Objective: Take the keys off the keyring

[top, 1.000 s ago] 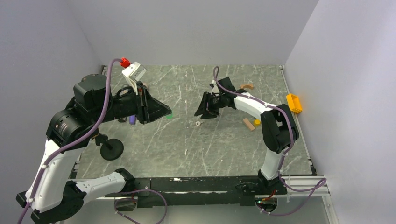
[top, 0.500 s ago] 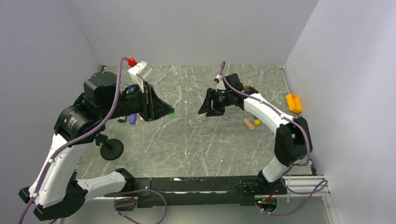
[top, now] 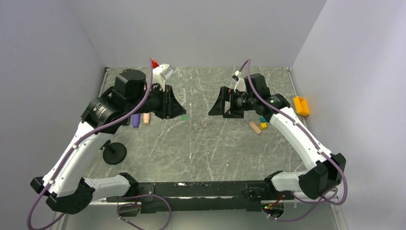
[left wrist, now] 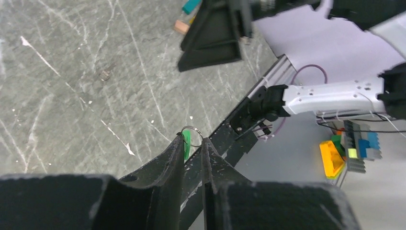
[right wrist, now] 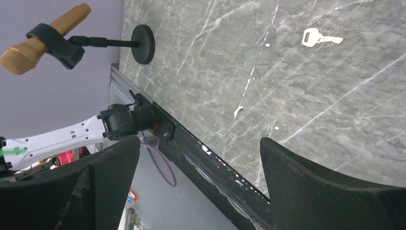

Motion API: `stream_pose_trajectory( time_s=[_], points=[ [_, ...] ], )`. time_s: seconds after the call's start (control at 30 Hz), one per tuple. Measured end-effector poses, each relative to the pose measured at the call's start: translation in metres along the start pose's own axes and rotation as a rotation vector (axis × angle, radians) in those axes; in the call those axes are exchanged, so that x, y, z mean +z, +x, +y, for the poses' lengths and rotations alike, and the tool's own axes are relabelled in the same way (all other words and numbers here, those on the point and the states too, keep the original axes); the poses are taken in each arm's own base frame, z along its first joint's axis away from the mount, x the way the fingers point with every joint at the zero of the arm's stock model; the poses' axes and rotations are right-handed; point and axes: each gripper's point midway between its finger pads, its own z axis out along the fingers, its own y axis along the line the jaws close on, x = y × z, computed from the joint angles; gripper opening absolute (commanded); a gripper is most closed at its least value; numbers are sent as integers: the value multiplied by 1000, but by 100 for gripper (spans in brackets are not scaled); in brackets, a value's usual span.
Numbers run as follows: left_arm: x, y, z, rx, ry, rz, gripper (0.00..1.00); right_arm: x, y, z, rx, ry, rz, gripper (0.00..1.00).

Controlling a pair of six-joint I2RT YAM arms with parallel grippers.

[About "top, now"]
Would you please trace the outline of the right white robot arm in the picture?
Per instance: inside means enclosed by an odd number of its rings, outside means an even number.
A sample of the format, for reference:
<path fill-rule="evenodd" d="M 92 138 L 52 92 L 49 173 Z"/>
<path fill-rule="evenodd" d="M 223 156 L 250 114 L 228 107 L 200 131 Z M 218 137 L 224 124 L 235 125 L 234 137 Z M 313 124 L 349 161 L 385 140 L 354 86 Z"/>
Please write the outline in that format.
<path fill-rule="evenodd" d="M 290 103 L 281 94 L 271 94 L 265 77 L 259 73 L 243 79 L 245 90 L 221 87 L 209 116 L 243 118 L 255 111 L 275 127 L 300 156 L 306 168 L 302 172 L 277 171 L 264 179 L 264 193 L 276 199 L 282 192 L 303 192 L 315 200 L 337 187 L 343 180 L 346 159 L 333 154 L 303 125 Z"/>

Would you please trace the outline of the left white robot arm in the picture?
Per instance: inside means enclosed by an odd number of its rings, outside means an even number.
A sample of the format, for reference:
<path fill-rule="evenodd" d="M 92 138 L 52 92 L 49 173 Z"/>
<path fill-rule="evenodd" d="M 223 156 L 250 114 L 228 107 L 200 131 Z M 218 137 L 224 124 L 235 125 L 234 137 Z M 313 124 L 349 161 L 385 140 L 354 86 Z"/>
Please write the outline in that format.
<path fill-rule="evenodd" d="M 147 77 L 140 70 L 125 69 L 115 77 L 113 86 L 90 101 L 74 138 L 53 169 L 31 181 L 31 187 L 46 196 L 46 204 L 53 211 L 77 214 L 90 202 L 102 198 L 136 198 L 138 182 L 126 172 L 101 179 L 83 175 L 100 149 L 133 114 L 154 113 L 160 119 L 186 114 L 172 86 L 165 83 L 173 73 L 172 68 L 154 68 Z"/>

